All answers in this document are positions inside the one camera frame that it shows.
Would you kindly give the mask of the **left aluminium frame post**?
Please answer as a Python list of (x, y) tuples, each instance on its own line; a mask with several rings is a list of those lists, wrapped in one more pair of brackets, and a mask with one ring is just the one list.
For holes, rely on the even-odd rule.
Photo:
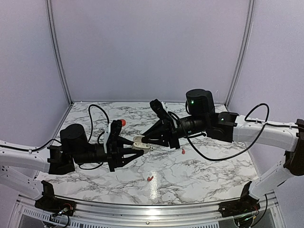
[(53, 11), (53, 4), (51, 0), (46, 0), (46, 12), (47, 12), (47, 20), (49, 25), (49, 31), (50, 31), (50, 38), (52, 43), (52, 48), (55, 56), (55, 62), (59, 74), (59, 78), (61, 81), (61, 85), (63, 87), (64, 95), (66, 98), (66, 101), (69, 105), (73, 104), (73, 100), (71, 97), (71, 93), (68, 87), (67, 78), (64, 70), (64, 65), (61, 58), (60, 48), (58, 44), (57, 39), (57, 31), (56, 31), (56, 25), (55, 25), (55, 17), (54, 17), (54, 11)]

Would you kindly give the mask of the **right aluminium frame post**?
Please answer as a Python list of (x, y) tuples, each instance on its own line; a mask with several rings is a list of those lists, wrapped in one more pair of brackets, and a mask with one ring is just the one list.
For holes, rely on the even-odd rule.
[(255, 13), (255, 7), (256, 7), (256, 1), (255, 0), (250, 0), (248, 2), (248, 9), (247, 9), (247, 16), (246, 16), (246, 21), (245, 21), (245, 27), (244, 27), (244, 32), (240, 44), (240, 50), (237, 56), (237, 62), (236, 66), (233, 72), (232, 80), (229, 86), (228, 94), (225, 100), (225, 107), (229, 108), (233, 95), (236, 91), (237, 84), (241, 75), (242, 71), (242, 66), (244, 63), (244, 59), (246, 56), (246, 51), (249, 45), (249, 40), (251, 36), (251, 31), (252, 31), (252, 26), (253, 26), (253, 21), (254, 21), (254, 13)]

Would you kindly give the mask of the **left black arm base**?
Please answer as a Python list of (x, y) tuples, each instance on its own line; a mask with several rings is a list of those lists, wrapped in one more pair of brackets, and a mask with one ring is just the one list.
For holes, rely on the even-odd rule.
[(43, 186), (42, 196), (35, 200), (35, 207), (45, 211), (59, 214), (60, 211), (67, 209), (66, 214), (73, 216), (76, 202), (67, 199), (57, 198), (54, 193), (53, 185), (45, 180), (41, 181)]

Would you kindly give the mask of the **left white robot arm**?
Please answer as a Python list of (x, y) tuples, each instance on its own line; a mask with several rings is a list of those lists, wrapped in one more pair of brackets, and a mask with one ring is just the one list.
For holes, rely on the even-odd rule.
[(114, 172), (150, 150), (150, 145), (132, 142), (120, 136), (122, 122), (109, 124), (103, 143), (90, 143), (81, 124), (69, 125), (60, 131), (60, 145), (46, 143), (39, 148), (18, 148), (4, 143), (0, 147), (1, 163), (27, 168), (50, 175), (66, 175), (76, 170), (76, 165), (107, 163)]

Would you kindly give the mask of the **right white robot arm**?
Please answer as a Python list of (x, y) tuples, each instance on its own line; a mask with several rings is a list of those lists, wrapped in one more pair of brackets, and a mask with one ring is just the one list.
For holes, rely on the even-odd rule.
[(200, 134), (222, 142), (247, 142), (274, 146), (285, 150), (285, 157), (259, 179), (245, 185), (235, 208), (245, 213), (266, 193), (273, 190), (293, 176), (304, 174), (304, 122), (270, 122), (267, 119), (253, 119), (248, 115), (215, 111), (213, 96), (204, 89), (192, 89), (186, 93), (185, 108), (188, 116), (179, 118), (168, 112), (163, 104), (155, 99), (150, 102), (151, 109), (159, 120), (140, 140), (178, 149), (179, 139)]

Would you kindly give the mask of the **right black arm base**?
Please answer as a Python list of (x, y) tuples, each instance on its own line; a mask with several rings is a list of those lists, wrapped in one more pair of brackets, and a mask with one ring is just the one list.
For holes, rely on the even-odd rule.
[(236, 200), (224, 201), (219, 204), (218, 211), (223, 218), (237, 216), (260, 209), (259, 200), (249, 195), (249, 187), (252, 181), (249, 181), (242, 189), (241, 196)]

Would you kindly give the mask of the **white earbud charging case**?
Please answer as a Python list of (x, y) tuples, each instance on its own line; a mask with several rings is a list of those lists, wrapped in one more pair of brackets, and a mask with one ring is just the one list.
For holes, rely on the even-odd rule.
[(137, 136), (133, 137), (132, 149), (143, 150), (144, 154), (146, 154), (147, 152), (149, 152), (152, 149), (152, 147), (149, 144), (142, 142), (143, 137), (144, 136), (142, 136), (142, 135), (137, 135)]

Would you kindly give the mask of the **front aluminium rail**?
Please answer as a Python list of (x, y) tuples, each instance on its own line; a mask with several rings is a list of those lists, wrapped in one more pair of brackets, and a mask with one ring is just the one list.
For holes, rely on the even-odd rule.
[(51, 217), (35, 202), (19, 195), (9, 228), (239, 228), (253, 221), (254, 228), (284, 228), (285, 223), (274, 193), (260, 200), (260, 209), (224, 217), (221, 202), (180, 205), (127, 205), (71, 199), (70, 216)]

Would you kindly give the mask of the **aluminium frame post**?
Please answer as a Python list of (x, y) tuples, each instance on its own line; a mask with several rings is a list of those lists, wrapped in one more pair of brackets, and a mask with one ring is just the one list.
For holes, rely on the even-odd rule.
[(253, 21), (254, 21), (254, 13), (255, 13), (255, 7), (256, 7), (256, 1), (255, 0), (250, 0), (248, 2), (248, 9), (247, 9), (247, 16), (246, 16), (246, 21), (245, 21), (245, 27), (244, 27), (244, 32), (240, 44), (240, 50), (237, 56), (237, 62), (236, 66), (233, 72), (232, 80), (229, 86), (228, 94), (225, 100), (225, 107), (229, 108), (233, 95), (236, 91), (237, 84), (241, 75), (242, 71), (242, 66), (244, 63), (244, 59), (246, 56), (246, 51), (249, 45), (249, 40), (251, 36), (251, 31), (252, 31), (252, 26), (253, 26)]
[(55, 62), (59, 74), (59, 78), (61, 81), (61, 85), (63, 87), (64, 95), (66, 98), (66, 101), (69, 105), (73, 104), (73, 100), (71, 97), (71, 93), (68, 87), (67, 78), (64, 70), (64, 65), (61, 58), (60, 48), (58, 44), (57, 39), (57, 31), (56, 31), (56, 25), (55, 25), (55, 17), (54, 17), (54, 11), (53, 11), (53, 4), (51, 0), (46, 0), (46, 12), (47, 12), (47, 20), (49, 25), (49, 31), (50, 31), (50, 38), (52, 43), (52, 48), (55, 56)]

